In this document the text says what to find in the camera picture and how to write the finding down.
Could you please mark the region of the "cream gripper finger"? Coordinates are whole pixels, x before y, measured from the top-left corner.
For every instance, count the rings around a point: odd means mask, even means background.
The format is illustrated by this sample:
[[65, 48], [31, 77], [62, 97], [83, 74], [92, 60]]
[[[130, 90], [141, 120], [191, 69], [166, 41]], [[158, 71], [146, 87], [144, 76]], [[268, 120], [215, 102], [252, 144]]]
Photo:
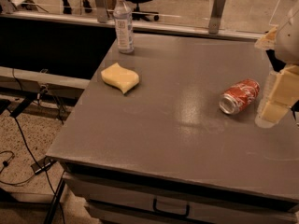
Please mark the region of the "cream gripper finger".
[[279, 72], [271, 71], [265, 81], [255, 123], [272, 128], [299, 101], [299, 66], [287, 64]]
[[265, 35], [262, 35], [254, 44], [257, 49], [270, 50], [275, 47], [278, 28], [272, 27]]

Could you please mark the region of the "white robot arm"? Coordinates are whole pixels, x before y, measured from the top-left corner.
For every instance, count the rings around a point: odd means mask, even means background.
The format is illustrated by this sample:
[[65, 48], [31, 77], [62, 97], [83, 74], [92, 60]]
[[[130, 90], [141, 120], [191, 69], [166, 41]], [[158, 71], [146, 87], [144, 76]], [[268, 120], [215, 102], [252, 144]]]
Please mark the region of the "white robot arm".
[[286, 64], [280, 71], [269, 73], [255, 118], [257, 126], [272, 128], [299, 101], [299, 1], [255, 47], [273, 50], [275, 58]]

